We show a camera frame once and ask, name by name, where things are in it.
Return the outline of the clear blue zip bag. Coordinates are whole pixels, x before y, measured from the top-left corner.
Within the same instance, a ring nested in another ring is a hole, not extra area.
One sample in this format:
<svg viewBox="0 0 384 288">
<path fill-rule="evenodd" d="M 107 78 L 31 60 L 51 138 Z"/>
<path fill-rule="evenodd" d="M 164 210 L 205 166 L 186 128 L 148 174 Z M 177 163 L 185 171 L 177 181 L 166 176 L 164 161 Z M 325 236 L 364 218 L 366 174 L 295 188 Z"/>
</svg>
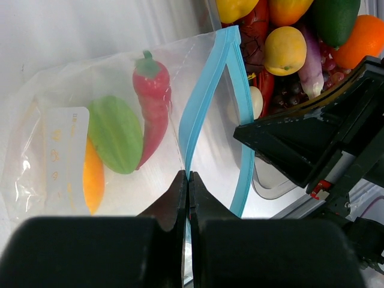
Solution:
<svg viewBox="0 0 384 288">
<path fill-rule="evenodd" d="M 200 173 L 241 216 L 253 152 L 233 138 L 253 120 L 237 26 L 138 52 L 41 71 L 2 108 L 6 218 L 136 216 L 178 171 Z"/>
</svg>

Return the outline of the small red pepper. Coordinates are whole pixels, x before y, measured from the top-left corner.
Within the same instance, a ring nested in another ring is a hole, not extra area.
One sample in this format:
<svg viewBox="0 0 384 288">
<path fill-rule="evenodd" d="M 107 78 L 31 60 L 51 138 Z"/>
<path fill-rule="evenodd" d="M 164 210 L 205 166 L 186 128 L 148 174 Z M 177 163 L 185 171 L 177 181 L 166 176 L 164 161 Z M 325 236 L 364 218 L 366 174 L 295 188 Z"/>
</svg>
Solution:
<svg viewBox="0 0 384 288">
<path fill-rule="evenodd" d="M 141 168 L 157 150 L 167 131 L 172 89 L 168 69 L 148 50 L 135 62 L 132 81 L 145 121 L 143 152 L 138 164 Z"/>
</svg>

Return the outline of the yellow orange mango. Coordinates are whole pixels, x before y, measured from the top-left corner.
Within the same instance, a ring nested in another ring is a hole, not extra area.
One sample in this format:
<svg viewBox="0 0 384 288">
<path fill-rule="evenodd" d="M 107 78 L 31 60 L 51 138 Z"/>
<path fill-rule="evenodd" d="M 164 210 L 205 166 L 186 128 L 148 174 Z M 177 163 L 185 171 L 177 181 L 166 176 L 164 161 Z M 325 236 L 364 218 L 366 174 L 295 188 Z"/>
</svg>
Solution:
<svg viewBox="0 0 384 288">
<path fill-rule="evenodd" d="M 104 188 L 104 165 L 90 138 L 87 138 L 83 166 L 83 194 L 91 215 L 94 215 L 100 207 Z"/>
</svg>

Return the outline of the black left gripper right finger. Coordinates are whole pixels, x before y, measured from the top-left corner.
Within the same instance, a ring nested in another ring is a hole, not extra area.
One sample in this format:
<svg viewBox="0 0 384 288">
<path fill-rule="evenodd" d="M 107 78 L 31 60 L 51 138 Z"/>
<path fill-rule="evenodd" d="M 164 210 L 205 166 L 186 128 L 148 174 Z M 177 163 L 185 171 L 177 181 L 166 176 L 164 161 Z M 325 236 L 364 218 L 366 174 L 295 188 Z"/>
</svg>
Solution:
<svg viewBox="0 0 384 288">
<path fill-rule="evenodd" d="M 303 219 L 241 219 L 191 173 L 195 287 L 364 287 L 361 269 L 383 272 L 383 225 L 326 208 Z"/>
</svg>

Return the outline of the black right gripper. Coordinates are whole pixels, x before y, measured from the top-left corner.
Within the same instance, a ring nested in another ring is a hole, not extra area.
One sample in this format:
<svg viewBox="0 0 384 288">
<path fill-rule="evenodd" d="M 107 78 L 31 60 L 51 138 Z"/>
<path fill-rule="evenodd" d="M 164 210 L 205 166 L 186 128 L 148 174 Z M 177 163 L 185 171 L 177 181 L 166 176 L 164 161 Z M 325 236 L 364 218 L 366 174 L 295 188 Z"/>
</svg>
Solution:
<svg viewBox="0 0 384 288">
<path fill-rule="evenodd" d="M 300 187 L 325 180 L 343 152 L 352 164 L 336 181 L 352 190 L 308 217 L 347 236 L 367 287 L 383 287 L 383 61 L 368 56 L 336 87 L 281 113 L 240 125 L 234 138 Z"/>
</svg>

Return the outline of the green starfruit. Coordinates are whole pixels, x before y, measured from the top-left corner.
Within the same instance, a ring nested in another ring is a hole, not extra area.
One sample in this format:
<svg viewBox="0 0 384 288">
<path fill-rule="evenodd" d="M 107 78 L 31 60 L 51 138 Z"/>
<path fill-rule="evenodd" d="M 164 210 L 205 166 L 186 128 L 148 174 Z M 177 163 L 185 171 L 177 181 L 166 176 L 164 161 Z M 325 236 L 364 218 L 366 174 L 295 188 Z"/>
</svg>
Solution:
<svg viewBox="0 0 384 288">
<path fill-rule="evenodd" d="M 123 175 L 135 171 L 142 157 L 143 133 L 127 102 L 107 95 L 91 101 L 88 110 L 88 135 L 102 162 Z"/>
</svg>

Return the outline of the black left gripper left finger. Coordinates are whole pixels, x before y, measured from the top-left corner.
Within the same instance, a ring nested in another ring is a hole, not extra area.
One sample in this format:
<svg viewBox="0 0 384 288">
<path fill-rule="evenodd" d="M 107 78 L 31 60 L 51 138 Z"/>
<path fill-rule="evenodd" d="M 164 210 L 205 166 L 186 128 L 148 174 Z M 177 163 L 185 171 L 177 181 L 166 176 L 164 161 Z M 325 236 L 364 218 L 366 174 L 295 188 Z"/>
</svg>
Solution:
<svg viewBox="0 0 384 288">
<path fill-rule="evenodd" d="M 187 176 L 135 217 L 35 217 L 1 257 L 2 287 L 182 287 Z"/>
</svg>

